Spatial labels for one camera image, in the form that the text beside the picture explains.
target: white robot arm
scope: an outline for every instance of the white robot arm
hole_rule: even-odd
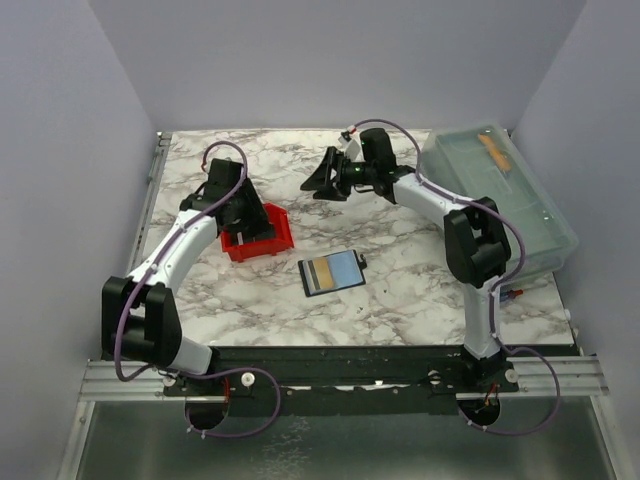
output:
[[[463,283],[464,351],[478,362],[499,356],[499,322],[492,328],[489,301],[495,302],[494,312],[498,312],[499,292],[490,292],[505,273],[511,254],[502,224],[481,210],[454,203],[421,185],[413,168],[397,165],[389,136],[382,128],[360,134],[364,162],[355,162],[360,148],[351,133],[343,132],[340,138],[345,152],[329,147],[301,189],[314,191],[316,199],[344,201],[352,187],[372,186],[379,196],[411,208],[443,229],[447,264]],[[477,202],[497,212],[491,199]]]
[[[241,175],[241,164],[213,159],[207,182],[182,201],[171,230],[149,258],[126,277],[106,282],[102,289],[105,352],[114,354],[118,344],[122,356],[162,369],[195,375],[209,371],[212,350],[182,335],[174,294],[198,256],[223,230],[235,238],[242,235],[245,243],[274,238],[274,227],[248,178],[215,207],[228,197]],[[144,307],[144,313],[133,313],[129,305]],[[118,336],[123,320],[124,331]]]

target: white wall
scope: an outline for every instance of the white wall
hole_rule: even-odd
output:
[[[163,130],[515,127],[584,0],[90,0]]]
[[[640,2],[588,0],[514,139],[581,245],[557,274],[640,473]]]
[[[85,0],[0,14],[0,478],[54,478],[153,126]]]

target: marble surface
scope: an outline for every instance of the marble surface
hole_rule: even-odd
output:
[[[428,132],[414,131],[422,144]],[[392,134],[399,163],[415,152]],[[417,213],[354,193],[345,203],[313,200],[300,184],[320,163],[332,130],[200,131],[173,135],[148,238],[148,255],[172,225],[180,201],[206,176],[204,149],[238,143],[263,202],[289,212],[296,248],[275,257],[232,263],[220,243],[207,247],[177,294],[184,334],[209,345],[438,345],[462,343],[460,285],[446,267],[443,236]],[[237,158],[230,148],[219,158]],[[297,262],[356,249],[365,255],[367,284],[307,298]],[[553,277],[525,286],[503,306],[507,343],[573,343]]]

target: clear plastic container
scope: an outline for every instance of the clear plastic container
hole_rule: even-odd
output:
[[[459,195],[492,198],[500,213],[513,222],[525,242],[526,263],[512,282],[560,269],[578,246],[578,237],[558,207],[496,124],[431,132],[422,151],[420,171]],[[512,251],[509,271],[520,253],[515,237],[505,230]]]

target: red plastic tray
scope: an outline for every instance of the red plastic tray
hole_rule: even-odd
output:
[[[272,203],[265,203],[264,209],[267,211],[269,222],[276,230],[275,238],[245,243],[244,245],[232,245],[231,235],[227,232],[222,232],[222,235],[220,235],[222,251],[229,254],[231,261],[244,262],[248,258],[259,257],[260,255],[275,255],[278,252],[293,248],[293,237],[289,228],[287,211]]]

